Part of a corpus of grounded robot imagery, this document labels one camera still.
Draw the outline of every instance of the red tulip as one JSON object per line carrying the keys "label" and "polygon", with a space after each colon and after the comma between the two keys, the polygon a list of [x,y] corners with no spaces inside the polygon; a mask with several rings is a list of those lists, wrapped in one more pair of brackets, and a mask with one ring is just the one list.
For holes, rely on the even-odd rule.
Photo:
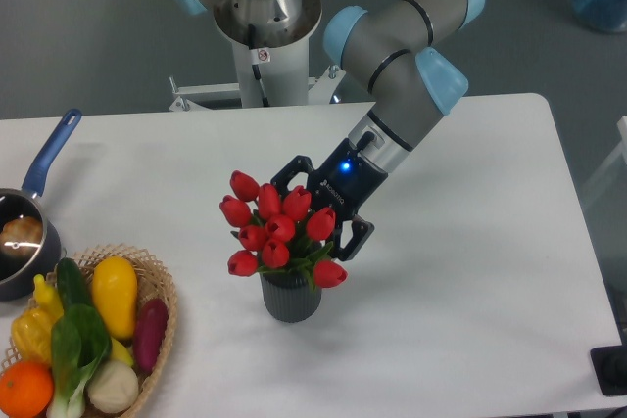
{"label": "red tulip", "polygon": [[256,252],[264,247],[267,234],[264,228],[259,225],[247,225],[240,229],[237,238],[246,250]]}
{"label": "red tulip", "polygon": [[229,183],[235,196],[242,201],[253,201],[259,194],[259,183],[253,177],[239,170],[233,172]]}
{"label": "red tulip", "polygon": [[300,222],[310,210],[312,194],[303,185],[294,188],[283,200],[283,213],[294,222]]}
{"label": "red tulip", "polygon": [[272,239],[279,242],[288,242],[294,237],[296,226],[294,221],[287,215],[278,214],[271,217],[267,222],[265,232]]}
{"label": "red tulip", "polygon": [[322,208],[307,221],[307,235],[318,242],[326,240],[335,228],[335,211],[331,208]]}
{"label": "red tulip", "polygon": [[258,266],[257,257],[247,250],[240,250],[228,259],[228,272],[236,276],[252,276]]}
{"label": "red tulip", "polygon": [[285,266],[290,260],[290,251],[285,244],[275,239],[268,240],[262,250],[262,261],[268,268],[276,269]]}
{"label": "red tulip", "polygon": [[250,222],[253,216],[251,209],[246,203],[230,195],[224,197],[219,204],[219,208],[224,214],[224,217],[226,217],[226,222],[233,227],[244,227]]}
{"label": "red tulip", "polygon": [[274,185],[265,183],[259,189],[259,216],[269,220],[277,214],[281,214],[281,197]]}
{"label": "red tulip", "polygon": [[348,278],[349,273],[330,259],[324,259],[313,268],[313,281],[320,288],[334,288]]}

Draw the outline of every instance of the blue indicator light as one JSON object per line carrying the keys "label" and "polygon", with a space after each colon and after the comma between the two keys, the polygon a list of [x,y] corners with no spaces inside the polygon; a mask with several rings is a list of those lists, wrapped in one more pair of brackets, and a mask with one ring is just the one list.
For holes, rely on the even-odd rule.
{"label": "blue indicator light", "polygon": [[349,171],[351,171],[351,163],[349,161],[343,161],[340,163],[340,171],[342,173],[348,173]]}

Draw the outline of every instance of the purple eggplant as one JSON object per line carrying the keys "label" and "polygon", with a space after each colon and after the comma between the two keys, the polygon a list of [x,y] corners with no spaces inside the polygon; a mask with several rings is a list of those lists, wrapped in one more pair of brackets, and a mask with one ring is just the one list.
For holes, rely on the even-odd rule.
{"label": "purple eggplant", "polygon": [[167,326],[168,308],[161,299],[151,299],[139,310],[133,335],[133,355],[142,371],[153,372]]}

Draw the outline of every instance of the wicker basket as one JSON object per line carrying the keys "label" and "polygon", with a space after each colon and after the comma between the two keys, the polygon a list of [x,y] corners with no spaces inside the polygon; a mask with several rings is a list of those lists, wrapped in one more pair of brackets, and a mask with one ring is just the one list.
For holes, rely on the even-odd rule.
{"label": "wicker basket", "polygon": [[[107,245],[105,247],[98,246],[94,249],[89,249],[84,253],[74,254],[73,259],[80,267],[85,280],[88,285],[91,285],[93,278],[93,270],[96,265],[103,259],[109,256],[121,256],[130,261],[135,268],[138,280],[138,293],[137,293],[137,310],[150,299],[160,298],[168,307],[168,327],[166,329],[166,335],[161,344],[161,350],[155,369],[151,374],[145,374],[139,371],[136,367],[135,372],[139,379],[139,397],[125,412],[118,414],[106,414],[95,409],[87,399],[85,401],[87,407],[82,418],[111,418],[114,416],[122,418],[134,417],[141,409],[143,404],[148,399],[150,392],[155,388],[162,369],[166,364],[169,352],[172,348],[172,341],[174,338],[174,331],[176,329],[176,290],[172,277],[164,265],[156,259],[154,255],[150,255],[146,250],[136,249],[135,247],[128,247],[126,245]],[[56,286],[56,274],[48,273],[46,276],[46,282],[52,286]],[[28,308],[36,307],[37,303],[34,299],[28,301]],[[0,365],[0,375],[16,362],[20,361],[20,354],[18,353],[13,339],[10,339],[11,347],[5,351],[5,359]]]}

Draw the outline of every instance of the saucepan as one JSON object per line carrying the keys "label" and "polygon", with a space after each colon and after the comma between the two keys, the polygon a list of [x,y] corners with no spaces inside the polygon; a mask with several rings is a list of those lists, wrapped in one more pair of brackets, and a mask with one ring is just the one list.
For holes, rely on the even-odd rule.
{"label": "saucepan", "polygon": [[54,269],[61,258],[59,232],[37,201],[52,161],[82,117],[69,110],[30,165],[21,190],[0,188],[0,301],[31,293],[32,278]]}

